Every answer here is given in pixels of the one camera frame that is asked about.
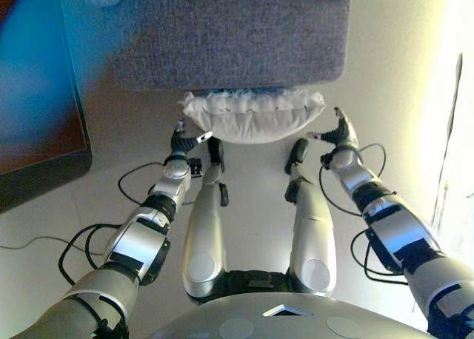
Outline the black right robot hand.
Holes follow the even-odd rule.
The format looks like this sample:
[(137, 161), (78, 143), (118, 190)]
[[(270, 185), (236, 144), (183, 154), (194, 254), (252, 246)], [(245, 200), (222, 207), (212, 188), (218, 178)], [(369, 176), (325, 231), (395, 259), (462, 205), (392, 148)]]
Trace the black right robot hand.
[(338, 125), (335, 129), (329, 132), (307, 132), (306, 136), (309, 139), (323, 141), (336, 147), (346, 146), (358, 149), (358, 138), (352, 121), (339, 107), (335, 107), (334, 112), (338, 119)]

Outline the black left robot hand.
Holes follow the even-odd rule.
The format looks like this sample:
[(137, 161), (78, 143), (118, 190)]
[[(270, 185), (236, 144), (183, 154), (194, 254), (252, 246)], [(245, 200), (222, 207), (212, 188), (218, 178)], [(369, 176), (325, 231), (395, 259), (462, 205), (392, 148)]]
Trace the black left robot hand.
[(206, 131), (196, 137), (187, 137), (185, 135), (184, 121), (179, 120), (173, 135), (170, 139), (170, 149), (172, 155), (186, 155), (197, 145), (204, 143), (213, 136), (212, 131)]

